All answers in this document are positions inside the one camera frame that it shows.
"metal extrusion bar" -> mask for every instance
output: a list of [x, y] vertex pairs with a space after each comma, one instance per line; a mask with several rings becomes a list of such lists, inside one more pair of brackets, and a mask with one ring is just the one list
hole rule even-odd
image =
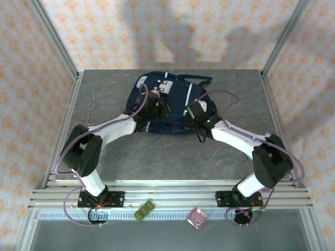
[[42, 182], [42, 187], [46, 187], [47, 186], [47, 182], [50, 179], [49, 175], [50, 173], [53, 171], [53, 168], [56, 164], [56, 161], [59, 158], [59, 155], [62, 151], [62, 148], [65, 144], [65, 140], [66, 140], [66, 132], [68, 131], [69, 125], [70, 125], [70, 121], [71, 121], [71, 117], [72, 117], [72, 113], [73, 113], [73, 109], [74, 109], [74, 105], [78, 96], [78, 92], [79, 92], [79, 87], [80, 87], [80, 83], [81, 80], [76, 79], [73, 83], [71, 92], [70, 92], [70, 96], [68, 98], [68, 104], [66, 106], [65, 112], [64, 112], [64, 117], [63, 117], [63, 122], [62, 122], [62, 126], [59, 132], [59, 136], [56, 142], [56, 145], [54, 147], [53, 150], [53, 155], [52, 155], [52, 159], [50, 162], [50, 165], [48, 167], [48, 171], [46, 172], [46, 175], [44, 176], [43, 182]]
[[[44, 210], [60, 210], [65, 196], [79, 186], [75, 180], [53, 181], [55, 187], [34, 190], [29, 207]], [[229, 191], [236, 180], [120, 180], [106, 182], [110, 191], [125, 191], [123, 211], [140, 207], [151, 199], [156, 210], [191, 210], [201, 207], [204, 210], [216, 208], [216, 191]], [[262, 193], [263, 200], [269, 192]], [[79, 192], [70, 195], [67, 206], [77, 209]], [[312, 208], [312, 202], [306, 188], [294, 188], [288, 184], [279, 184], [269, 203], [269, 209]]]
[[261, 72], [262, 76], [267, 76], [270, 72], [274, 62], [279, 57], [283, 47], [285, 46], [286, 42], [289, 40], [294, 28], [297, 26], [300, 18], [302, 17], [303, 13], [306, 10], [307, 5], [309, 4], [310, 0], [300, 0], [295, 7], [288, 23], [286, 24], [282, 34], [280, 35], [277, 44], [273, 48], [273, 51], [270, 54], [269, 59], [267, 60], [264, 69]]
[[[94, 220], [95, 218], [100, 218], [101, 220], [122, 220], [122, 221], [135, 221], [134, 213], [137, 210], [131, 211], [104, 211], [99, 210], [96, 214], [93, 214], [91, 218]], [[206, 214], [209, 220], [225, 220], [225, 210], [210, 210]], [[82, 212], [78, 212], [76, 210], [68, 211], [70, 217], [75, 220], [87, 220], [88, 210], [82, 209]], [[189, 215], [189, 211], [152, 211], [146, 217], [146, 220], [149, 221], [186, 221], [187, 216]], [[235, 211], [231, 210], [228, 212], [228, 218], [235, 218]], [[45, 210], [41, 211], [40, 220], [68, 220], [68, 217], [65, 215], [63, 211], [55, 211], [55, 210]]]
[[[279, 120], [277, 117], [278, 114], [275, 112], [275, 109], [273, 107], [274, 98], [268, 89], [267, 83], [269, 83], [268, 77], [263, 76], [262, 84], [264, 87], [267, 101], [269, 103], [269, 107], [270, 107], [271, 115], [272, 115], [272, 118], [273, 118], [273, 121], [276, 127], [276, 131], [285, 144], [285, 140], [282, 134], [281, 124], [279, 123]], [[293, 179], [298, 178], [296, 169], [292, 169], [291, 175]], [[314, 209], [305, 208], [305, 209], [300, 209], [299, 211], [300, 211], [301, 219], [304, 224], [304, 228], [306, 231], [306, 235], [307, 235], [311, 250], [317, 250], [317, 251], [327, 250], [326, 242], [322, 235], [321, 228], [318, 224], [317, 216], [315, 215], [315, 213], [313, 213]]]
[[66, 68], [68, 68], [70, 74], [72, 75], [73, 79], [76, 79], [78, 76], [78, 71], [67, 52], [62, 40], [60, 39], [59, 35], [56, 32], [56, 29], [51, 23], [51, 20], [44, 9], [43, 5], [41, 4], [40, 0], [28, 0], [31, 8], [36, 13], [37, 17], [42, 23], [48, 37], [50, 38], [51, 42], [55, 46], [57, 52], [59, 53], [60, 57], [63, 59], [64, 63], [66, 64]]
[[[269, 85], [268, 85], [269, 79], [268, 79], [267, 76], [263, 76], [261, 78], [261, 81], [262, 81], [262, 85], [263, 85], [264, 92], [265, 92], [265, 95], [266, 95], [267, 103], [269, 104], [269, 108], [270, 108], [271, 116], [272, 116], [272, 119], [273, 119], [273, 123], [274, 123], [274, 126], [276, 128], [276, 133], [282, 139], [284, 145], [287, 146], [287, 144], [285, 144], [285, 138], [282, 134], [282, 127], [281, 127], [281, 124], [279, 122], [278, 114], [276, 113], [275, 108], [273, 106], [274, 98], [273, 98], [273, 96], [272, 96], [272, 94], [270, 93], [270, 90], [269, 90]], [[291, 174], [293, 179], [298, 178], [297, 171], [296, 171], [295, 168], [293, 168], [291, 170], [290, 174]]]

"navy backpack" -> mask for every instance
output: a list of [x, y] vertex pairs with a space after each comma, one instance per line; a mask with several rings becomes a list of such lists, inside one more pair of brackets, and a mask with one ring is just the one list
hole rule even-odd
[[[190, 79], [203, 79], [200, 84], [194, 84]], [[144, 129], [147, 132], [157, 134], [188, 134], [195, 131], [186, 129], [185, 106], [199, 98], [206, 90], [202, 86], [210, 84], [212, 77], [194, 75], [174, 75], [168, 72], [149, 72], [140, 76], [133, 87], [126, 104], [126, 110], [132, 109], [140, 102], [140, 86], [146, 84], [148, 90], [157, 89], [160, 92], [160, 99], [170, 107], [170, 114], [155, 122], [149, 122]], [[206, 112], [212, 116], [217, 114], [214, 102], [208, 95], [201, 99], [207, 103]]]

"pink cube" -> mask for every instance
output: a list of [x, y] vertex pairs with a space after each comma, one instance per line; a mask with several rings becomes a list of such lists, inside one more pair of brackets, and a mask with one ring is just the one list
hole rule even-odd
[[207, 219], [208, 216], [200, 208], [194, 208], [187, 217], [187, 221], [196, 229], [200, 229]]

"reflective stripe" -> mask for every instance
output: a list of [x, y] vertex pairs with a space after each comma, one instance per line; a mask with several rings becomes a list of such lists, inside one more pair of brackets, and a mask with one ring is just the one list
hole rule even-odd
[[191, 94], [192, 85], [193, 85], [192, 83], [189, 85], [188, 93], [187, 93], [187, 96], [186, 96], [185, 106], [188, 105], [188, 100], [189, 100], [189, 95]]
[[149, 125], [150, 125], [150, 121], [148, 122], [148, 124], [146, 126], [146, 132], [149, 132]]

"wire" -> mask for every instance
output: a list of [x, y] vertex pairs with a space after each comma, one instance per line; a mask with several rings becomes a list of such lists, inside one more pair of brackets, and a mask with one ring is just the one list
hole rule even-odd
[[[262, 206], [264, 207], [264, 209], [267, 207], [267, 205], [268, 205], [268, 203], [269, 203], [269, 200], [270, 200], [270, 198], [271, 198], [271, 196], [272, 196], [272, 194], [273, 194], [273, 191], [274, 191], [274, 188], [271, 190], [269, 196], [267, 197], [267, 200], [266, 200], [265, 204], [264, 204], [264, 205], [262, 204]], [[252, 209], [254, 208], [254, 203], [255, 203], [255, 202], [261, 204], [261, 203], [258, 202], [258, 201], [252, 201]], [[250, 219], [250, 223], [247, 223], [247, 224], [238, 224], [238, 223], [234, 223], [234, 222], [230, 221], [230, 220], [228, 219], [228, 212], [229, 212], [230, 210], [233, 210], [233, 209], [240, 211], [239, 213], [236, 213], [236, 214], [242, 214], [242, 213], [243, 213], [244, 215], [246, 215], [246, 216]], [[228, 208], [228, 209], [226, 210], [226, 212], [225, 212], [225, 216], [226, 216], [227, 221], [228, 221], [230, 224], [234, 225], [234, 226], [248, 226], [248, 225], [250, 225], [250, 224], [252, 224], [252, 223], [255, 223], [255, 222], [260, 218], [260, 215], [259, 215], [253, 222], [251, 222], [251, 218], [249, 217], [249, 212], [248, 212], [247, 210], [243, 210], [243, 209], [241, 209], [241, 208], [237, 208], [237, 207]]]
[[[101, 127], [97, 128], [97, 129], [94, 129], [92, 131], [87, 131], [87, 132], [84, 132], [83, 134], [80, 134], [79, 136], [77, 136], [70, 144], [68, 144], [68, 146], [64, 149], [64, 151], [62, 152], [62, 154], [60, 155], [58, 161], [56, 162], [56, 165], [55, 165], [55, 168], [54, 168], [54, 171], [56, 174], [60, 174], [60, 175], [65, 175], [65, 174], [73, 174], [74, 172], [60, 172], [58, 169], [59, 169], [59, 166], [60, 164], [62, 163], [65, 155], [68, 153], [68, 151], [71, 149], [71, 147], [77, 142], [79, 141], [80, 139], [82, 139], [83, 137], [91, 134], [91, 133], [95, 133], [95, 132], [98, 132], [100, 130], [102, 130], [103, 128], [107, 127], [107, 126], [110, 126], [111, 124], [114, 124], [114, 123], [119, 123], [119, 122], [122, 122], [122, 121], [125, 121], [125, 120], [128, 120], [132, 117], [134, 117], [135, 115], [137, 115], [141, 109], [144, 107], [147, 99], [148, 99], [148, 87], [146, 86], [146, 84], [143, 84], [143, 87], [145, 88], [146, 92], [145, 92], [145, 96], [144, 96], [144, 100], [143, 100], [143, 103], [141, 104], [141, 106], [139, 107], [139, 109], [137, 109], [137, 111], [135, 111], [133, 114], [131, 114], [129, 117], [126, 117], [126, 118], [123, 118], [123, 119], [120, 119], [120, 120], [113, 120], [113, 121], [110, 121], [109, 123], [106, 123], [104, 125], [102, 125]], [[80, 181], [80, 177], [77, 173], [76, 174], [76, 177], [77, 179]]]
[[289, 157], [291, 157], [292, 159], [294, 159], [294, 161], [298, 164], [298, 167], [299, 167], [300, 172], [301, 172], [301, 176], [300, 176], [299, 178], [297, 178], [297, 179], [293, 179], [293, 180], [281, 180], [280, 182], [282, 182], [282, 183], [284, 183], [284, 182], [286, 182], [286, 183], [287, 183], [287, 182], [300, 182], [300, 181], [302, 181], [302, 180], [305, 178], [305, 170], [304, 170], [304, 167], [302, 166], [301, 162], [300, 162], [300, 161], [299, 161], [299, 160], [298, 160], [298, 159], [297, 159], [291, 152], [289, 152], [288, 150], [286, 150], [286, 149], [284, 149], [284, 148], [282, 148], [282, 147], [280, 147], [280, 146], [278, 146], [278, 145], [275, 145], [275, 144], [273, 144], [273, 143], [271, 143], [271, 142], [268, 142], [268, 141], [266, 141], [266, 140], [262, 140], [262, 139], [253, 137], [253, 136], [251, 136], [251, 135], [249, 135], [249, 134], [247, 134], [247, 133], [245, 133], [245, 132], [242, 132], [242, 131], [240, 131], [240, 130], [238, 130], [238, 129], [235, 129], [235, 128], [231, 127], [231, 126], [227, 123], [227, 121], [226, 121], [226, 119], [225, 119], [225, 113], [226, 113], [226, 110], [227, 110], [229, 107], [231, 107], [232, 105], [234, 105], [234, 104], [236, 104], [236, 103], [239, 102], [240, 99], [239, 99], [239, 97], [238, 97], [237, 95], [235, 95], [234, 93], [231, 93], [231, 92], [229, 92], [229, 91], [227, 91], [227, 90], [217, 89], [217, 90], [211, 90], [211, 91], [209, 91], [209, 92], [207, 92], [207, 93], [201, 95], [198, 99], [202, 99], [202, 98], [205, 97], [206, 95], [208, 95], [208, 94], [210, 94], [210, 93], [213, 93], [213, 92], [224, 92], [224, 93], [228, 93], [228, 94], [230, 94], [230, 95], [232, 95], [233, 97], [236, 98], [236, 100], [233, 101], [233, 102], [231, 102], [231, 103], [229, 103], [229, 104], [224, 108], [224, 111], [222, 112], [222, 120], [223, 120], [225, 126], [229, 128], [229, 130], [231, 130], [231, 131], [235, 132], [236, 134], [239, 134], [239, 135], [241, 135], [241, 136], [243, 136], [243, 137], [246, 137], [246, 138], [248, 138], [248, 139], [252, 139], [252, 140], [254, 140], [254, 141], [258, 141], [258, 142], [260, 142], [260, 143], [264, 143], [264, 144], [267, 144], [267, 145], [269, 145], [269, 146], [271, 146], [271, 147], [273, 147], [273, 148], [276, 148], [277, 150], [282, 151], [283, 153], [287, 154]]
[[[286, 150], [286, 149], [284, 149], [284, 148], [282, 148], [282, 147], [280, 147], [280, 146], [278, 146], [278, 145], [275, 145], [275, 144], [273, 144], [273, 143], [271, 143], [271, 142], [268, 142], [268, 141], [265, 141], [265, 140], [262, 140], [262, 139], [253, 137], [253, 136], [251, 136], [251, 135], [249, 135], [249, 134], [247, 134], [247, 133], [245, 133], [245, 132], [242, 132], [242, 131], [240, 131], [240, 130], [238, 130], [238, 129], [232, 128], [232, 127], [228, 124], [228, 122], [227, 122], [226, 119], [225, 119], [225, 113], [226, 113], [226, 110], [227, 110], [229, 107], [231, 107], [232, 105], [234, 105], [234, 104], [236, 104], [236, 103], [239, 102], [240, 98], [239, 98], [237, 95], [235, 95], [234, 93], [229, 92], [229, 91], [227, 91], [227, 90], [216, 89], [216, 90], [211, 90], [211, 91], [209, 91], [209, 92], [207, 92], [207, 93], [201, 95], [201, 96], [198, 98], [198, 100], [201, 100], [203, 97], [205, 97], [206, 95], [208, 95], [208, 94], [210, 94], [210, 93], [213, 93], [213, 92], [224, 92], [224, 93], [228, 93], [228, 94], [230, 94], [231, 96], [233, 96], [233, 97], [236, 99], [235, 101], [233, 101], [233, 102], [229, 103], [227, 106], [225, 106], [224, 111], [222, 112], [222, 120], [223, 120], [225, 126], [229, 128], [229, 130], [235, 132], [236, 134], [239, 134], [239, 135], [241, 135], [241, 136], [244, 136], [244, 137], [246, 137], [246, 138], [249, 138], [249, 139], [252, 139], [252, 140], [254, 140], [254, 141], [258, 141], [258, 142], [260, 142], [260, 143], [264, 143], [264, 144], [267, 144], [267, 145], [269, 145], [269, 146], [271, 146], [271, 147], [273, 147], [273, 148], [276, 148], [277, 150], [282, 151], [283, 153], [287, 154], [289, 157], [291, 157], [292, 159], [294, 159], [294, 161], [298, 164], [299, 169], [300, 169], [300, 171], [301, 171], [301, 176], [300, 176], [298, 179], [295, 179], [295, 180], [282, 180], [282, 181], [280, 181], [280, 182], [300, 182], [300, 181], [302, 181], [302, 180], [305, 178], [305, 170], [304, 170], [304, 167], [302, 166], [301, 162], [300, 162], [300, 161], [299, 161], [299, 160], [298, 160], [298, 159], [297, 159], [291, 152], [289, 152], [288, 150]], [[269, 196], [268, 196], [268, 198], [267, 198], [267, 200], [266, 200], [266, 202], [265, 202], [265, 204], [264, 204], [264, 208], [267, 207], [267, 205], [268, 205], [268, 203], [269, 203], [269, 200], [270, 200], [270, 198], [271, 198], [273, 192], [274, 192], [274, 188], [271, 190], [271, 192], [270, 192], [270, 194], [269, 194]], [[228, 208], [228, 209], [226, 210], [226, 213], [225, 213], [226, 219], [227, 219], [227, 221], [228, 221], [230, 224], [238, 225], [238, 226], [242, 226], [242, 224], [238, 224], [238, 223], [235, 224], [235, 223], [231, 222], [231, 221], [228, 219], [228, 212], [229, 212], [230, 210], [232, 210], [232, 209], [235, 209], [235, 210], [240, 211], [239, 213], [236, 213], [236, 214], [242, 214], [242, 213], [243, 213], [243, 214], [246, 215], [246, 216], [250, 219], [250, 221], [251, 221], [251, 218], [249, 217], [249, 213], [248, 213], [247, 211], [242, 210], [242, 209], [240, 209], [240, 208], [234, 208], [234, 207], [232, 207], [232, 208]], [[259, 216], [258, 216], [253, 222], [250, 222], [250, 223], [245, 224], [245, 225], [249, 225], [249, 224], [251, 224], [251, 223], [254, 223], [254, 222], [257, 221], [258, 219], [259, 219]]]
[[64, 199], [64, 202], [63, 202], [63, 210], [64, 210], [64, 213], [66, 215], [66, 217], [69, 218], [70, 221], [72, 221], [73, 223], [79, 225], [79, 226], [89, 226], [89, 227], [95, 227], [96, 225], [88, 225], [88, 224], [83, 224], [83, 223], [80, 223], [79, 221], [76, 221], [75, 219], [73, 219], [67, 212], [66, 210], [66, 201], [68, 200], [69, 196], [71, 194], [73, 194], [74, 192], [76, 191], [79, 191], [79, 190], [82, 190], [83, 188], [82, 187], [76, 187], [74, 188], [71, 192], [69, 192], [66, 196], [65, 196], [65, 199]]
[[103, 128], [107, 127], [107, 126], [110, 126], [111, 124], [114, 124], [114, 123], [119, 123], [119, 122], [122, 122], [122, 121], [125, 121], [125, 120], [128, 120], [130, 118], [133, 118], [135, 115], [137, 115], [141, 110], [142, 108], [144, 107], [144, 105], [146, 104], [146, 101], [148, 99], [148, 94], [149, 94], [149, 91], [148, 91], [148, 87], [146, 86], [146, 84], [143, 84], [143, 87], [145, 88], [146, 92], [145, 92], [145, 96], [144, 96], [144, 100], [143, 100], [143, 103], [140, 105], [140, 107], [133, 113], [131, 114], [129, 117], [126, 117], [124, 119], [120, 119], [120, 120], [113, 120], [113, 121], [110, 121], [109, 123], [106, 123], [104, 125], [102, 125], [101, 127], [95, 129], [95, 130], [92, 130], [92, 131], [87, 131], [87, 132], [84, 132], [83, 134], [77, 136], [73, 141], [71, 141], [71, 143], [64, 149], [64, 151], [62, 152], [62, 154], [60, 155], [56, 165], [55, 165], [55, 168], [54, 168], [54, 171], [56, 174], [60, 174], [60, 175], [65, 175], [65, 174], [75, 174], [74, 176], [79, 180], [79, 182], [81, 183], [82, 187], [77, 187], [75, 189], [73, 189], [72, 191], [70, 191], [66, 196], [65, 196], [65, 199], [64, 199], [64, 202], [63, 202], [63, 210], [64, 210], [64, 213], [66, 215], [66, 217], [69, 218], [70, 221], [72, 221], [73, 223], [79, 225], [79, 226], [90, 226], [90, 227], [95, 227], [96, 225], [87, 225], [87, 224], [83, 224], [83, 223], [80, 223], [79, 221], [76, 221], [75, 219], [71, 218], [71, 216], [68, 214], [68, 212], [66, 211], [66, 201], [68, 200], [69, 196], [78, 191], [78, 190], [82, 190], [82, 189], [85, 189], [86, 186], [85, 184], [83, 183], [82, 179], [80, 178], [80, 176], [78, 175], [77, 172], [60, 172], [58, 171], [59, 169], [59, 166], [60, 164], [62, 163], [65, 155], [68, 153], [68, 151], [71, 149], [71, 147], [80, 139], [82, 139], [83, 137], [91, 134], [91, 133], [94, 133], [94, 132], [97, 132], [97, 131], [100, 131], [102, 130]]

